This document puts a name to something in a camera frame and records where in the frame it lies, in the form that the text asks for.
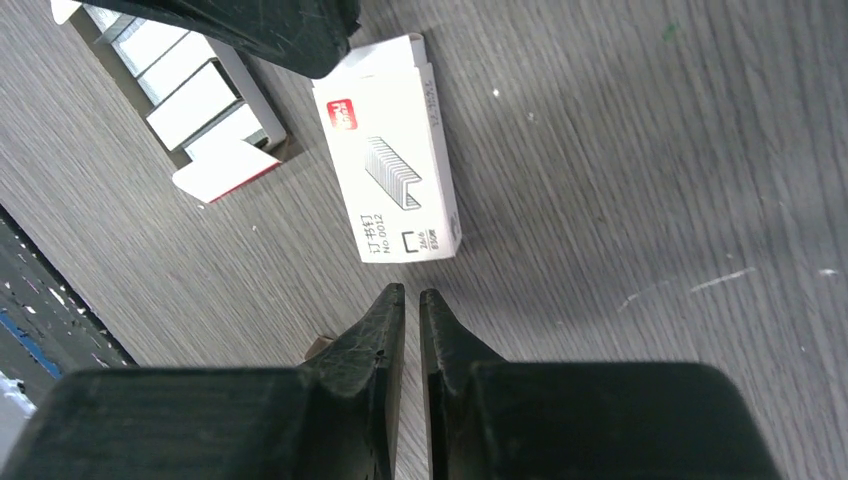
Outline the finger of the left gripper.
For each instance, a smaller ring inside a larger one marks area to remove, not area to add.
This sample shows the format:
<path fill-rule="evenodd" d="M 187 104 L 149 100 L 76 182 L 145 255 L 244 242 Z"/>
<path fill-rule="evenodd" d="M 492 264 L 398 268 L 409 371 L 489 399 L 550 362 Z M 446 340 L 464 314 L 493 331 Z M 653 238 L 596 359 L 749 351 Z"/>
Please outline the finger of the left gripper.
<path fill-rule="evenodd" d="M 93 6 L 203 34 L 234 49 L 322 79 L 350 52 L 358 0 L 104 0 Z"/>

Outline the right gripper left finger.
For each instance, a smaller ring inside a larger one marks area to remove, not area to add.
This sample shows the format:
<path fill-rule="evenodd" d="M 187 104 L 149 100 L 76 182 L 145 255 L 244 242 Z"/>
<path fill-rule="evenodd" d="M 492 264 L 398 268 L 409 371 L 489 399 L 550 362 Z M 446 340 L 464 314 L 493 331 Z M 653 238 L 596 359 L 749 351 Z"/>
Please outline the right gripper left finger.
<path fill-rule="evenodd" d="M 81 370 L 22 431 L 5 479 L 390 479 L 405 290 L 309 360 Z"/>

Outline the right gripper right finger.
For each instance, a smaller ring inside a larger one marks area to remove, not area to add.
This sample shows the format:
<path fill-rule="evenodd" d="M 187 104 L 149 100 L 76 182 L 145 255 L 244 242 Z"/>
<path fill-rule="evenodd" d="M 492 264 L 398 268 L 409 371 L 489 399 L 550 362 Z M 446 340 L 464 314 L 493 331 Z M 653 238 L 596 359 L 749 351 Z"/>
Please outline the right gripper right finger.
<path fill-rule="evenodd" d="M 695 362 L 510 362 L 420 296 L 434 479 L 777 479 L 736 385 Z"/>

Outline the white staple box sleeve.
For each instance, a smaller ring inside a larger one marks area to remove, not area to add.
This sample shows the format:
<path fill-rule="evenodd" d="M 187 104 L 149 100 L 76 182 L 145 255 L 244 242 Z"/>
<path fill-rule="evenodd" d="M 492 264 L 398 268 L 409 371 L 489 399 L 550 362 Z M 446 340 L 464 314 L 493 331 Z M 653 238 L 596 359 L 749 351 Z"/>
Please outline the white staple box sleeve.
<path fill-rule="evenodd" d="M 356 48 L 312 86 L 361 260 L 454 257 L 462 230 L 424 37 Z"/>

